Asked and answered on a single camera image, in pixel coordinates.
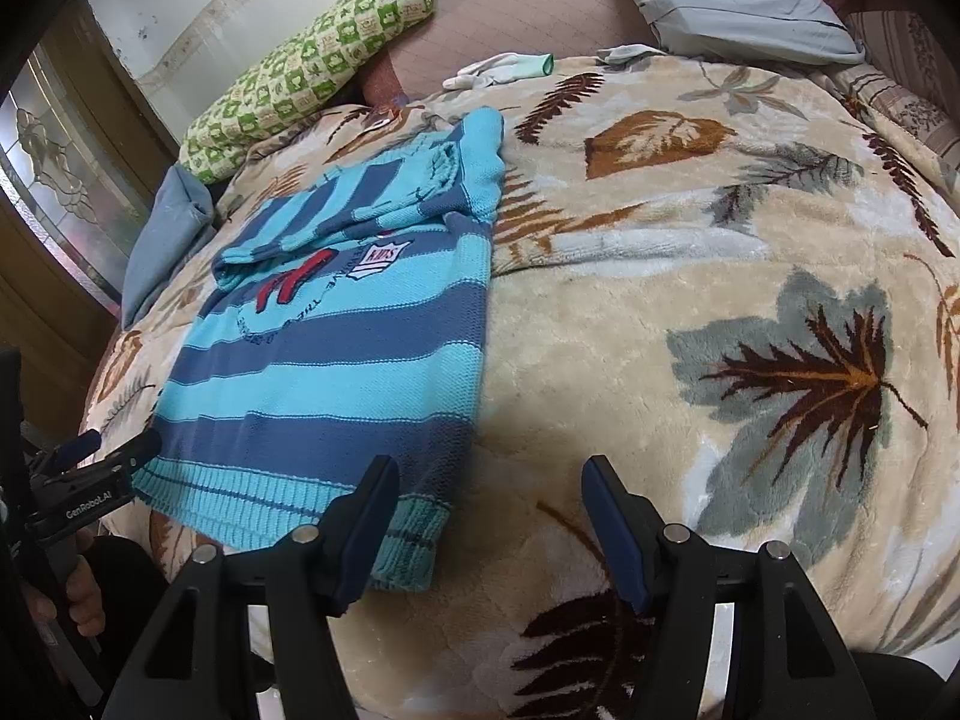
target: light blue pillow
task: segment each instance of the light blue pillow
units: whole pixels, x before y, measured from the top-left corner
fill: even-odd
[[[122,329],[143,319],[170,280],[213,238],[212,221],[210,190],[180,163],[170,167],[127,263]]]
[[[854,65],[864,52],[823,0],[634,0],[675,55]]]

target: fleece blanket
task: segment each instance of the fleece blanket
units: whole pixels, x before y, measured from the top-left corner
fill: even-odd
[[[467,479],[431,589],[370,591],[331,621],[359,706],[626,716],[655,621],[611,590],[580,500],[594,453],[708,541],[790,543],[851,646],[906,654],[956,632],[954,178],[937,191],[922,145],[806,77],[568,59],[261,143],[218,206],[219,246],[267,196],[479,105],[505,119],[507,172]],[[104,448],[149,417],[155,389],[138,388],[166,381],[214,289],[200,262],[109,354],[85,420]],[[208,538],[142,503],[109,521],[171,573]],[[731,613],[717,619],[704,709],[724,688]]]
[[[480,385],[502,128],[480,108],[263,206],[213,261],[138,493],[257,549],[390,455],[400,501],[373,579],[429,586]]]

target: knit sweater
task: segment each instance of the knit sweater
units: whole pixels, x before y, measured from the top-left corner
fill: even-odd
[[[390,455],[400,502],[373,581],[429,586],[472,437],[502,128],[480,108],[264,204],[214,259],[157,401],[162,452],[134,476],[142,496],[256,549]]]

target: green patterned pillow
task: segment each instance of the green patterned pillow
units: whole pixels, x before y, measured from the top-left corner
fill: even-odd
[[[205,184],[229,178],[247,149],[316,111],[434,0],[338,0],[268,53],[187,127],[179,160]]]

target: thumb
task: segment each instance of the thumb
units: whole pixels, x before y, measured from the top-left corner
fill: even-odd
[[[21,581],[20,591],[23,593],[23,600],[27,602],[30,617],[34,622],[50,622],[56,619],[56,606],[54,602],[41,593],[35,586]]]
[[[93,545],[93,531],[90,528],[80,528],[77,531],[77,552],[83,555]]]

